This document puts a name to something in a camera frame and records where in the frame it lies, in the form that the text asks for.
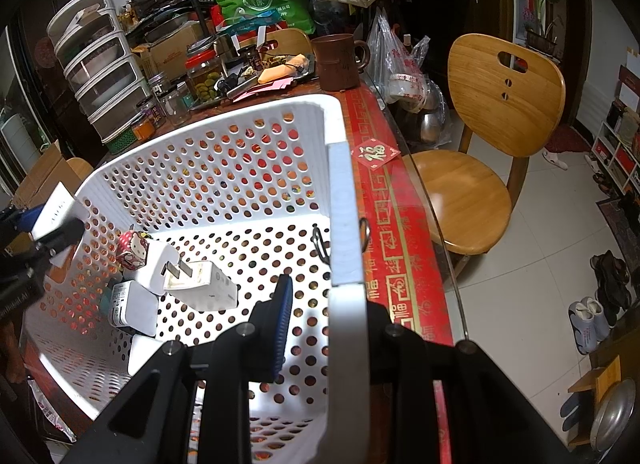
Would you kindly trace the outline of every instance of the handle hole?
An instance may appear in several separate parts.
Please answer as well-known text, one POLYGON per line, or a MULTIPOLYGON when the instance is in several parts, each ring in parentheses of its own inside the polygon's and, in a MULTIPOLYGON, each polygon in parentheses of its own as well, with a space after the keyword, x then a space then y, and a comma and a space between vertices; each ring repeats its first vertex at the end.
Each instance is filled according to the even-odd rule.
POLYGON ((529 70, 529 64, 525 59, 519 58, 518 56, 515 56, 510 52, 504 50, 501 50, 498 53, 498 61, 505 67, 513 69, 516 72, 520 72, 522 74, 529 70))

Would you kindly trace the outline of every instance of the door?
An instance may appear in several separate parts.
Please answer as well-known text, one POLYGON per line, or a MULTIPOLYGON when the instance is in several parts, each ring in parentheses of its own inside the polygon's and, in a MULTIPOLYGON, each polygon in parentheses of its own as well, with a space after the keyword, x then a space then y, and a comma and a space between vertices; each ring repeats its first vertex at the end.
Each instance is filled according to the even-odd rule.
POLYGON ((63 153, 82 157, 96 166, 106 153, 100 136, 89 124, 53 54, 47 35, 52 17, 69 0, 25 0, 12 19, 12 43, 20 51, 18 70, 51 135, 61 139, 63 153))

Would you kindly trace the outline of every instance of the brown mug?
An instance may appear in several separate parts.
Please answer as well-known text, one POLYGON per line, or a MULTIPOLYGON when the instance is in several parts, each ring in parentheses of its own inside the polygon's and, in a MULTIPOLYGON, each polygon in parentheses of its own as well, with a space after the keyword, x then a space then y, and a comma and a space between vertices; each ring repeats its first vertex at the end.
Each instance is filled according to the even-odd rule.
POLYGON ((363 72, 371 58, 369 45, 354 40, 353 34, 329 34, 311 40, 316 55, 316 70, 320 88, 327 92, 352 89, 360 85, 363 72), (362 59, 356 61, 355 50, 361 47, 362 59))

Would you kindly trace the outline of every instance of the red table runner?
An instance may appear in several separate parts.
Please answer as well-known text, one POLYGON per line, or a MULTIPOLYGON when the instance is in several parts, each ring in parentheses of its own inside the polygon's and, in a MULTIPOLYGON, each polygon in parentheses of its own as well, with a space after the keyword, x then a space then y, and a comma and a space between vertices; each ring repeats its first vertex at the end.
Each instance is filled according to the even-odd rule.
MULTIPOLYGON (((375 138, 397 148, 393 131, 366 87, 332 92, 342 104, 347 138, 352 148, 375 138)), ((376 170, 353 160, 359 216, 369 219, 370 242, 364 253, 367 297, 389 310, 393 322, 423 339, 452 345, 444 287, 431 245, 427 212, 409 178, 402 158, 376 170)), ((449 429, 442 388, 436 388, 440 427, 440 462, 450 464, 449 429)), ((377 429, 372 426, 372 440, 377 429)), ((386 448, 375 448, 377 454, 386 448)))

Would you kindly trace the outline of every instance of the white charger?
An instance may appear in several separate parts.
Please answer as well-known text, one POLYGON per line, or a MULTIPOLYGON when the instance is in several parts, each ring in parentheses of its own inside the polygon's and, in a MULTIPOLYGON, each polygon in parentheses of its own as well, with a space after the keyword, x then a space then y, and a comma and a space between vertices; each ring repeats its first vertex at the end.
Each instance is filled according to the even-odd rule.
POLYGON ((191 274, 168 273, 164 290, 195 310, 228 310, 238 306, 238 286, 210 260, 188 262, 191 274))
POLYGON ((158 322, 158 297, 132 280, 116 284, 107 318, 116 328, 132 327, 147 336, 154 336, 158 322))
POLYGON ((149 248, 146 254, 146 264, 136 270, 125 269, 126 280, 135 280, 142 287, 156 296, 164 294, 164 274, 180 274, 180 269, 190 272, 186 264, 180 259, 180 253, 167 242, 147 238, 149 248))

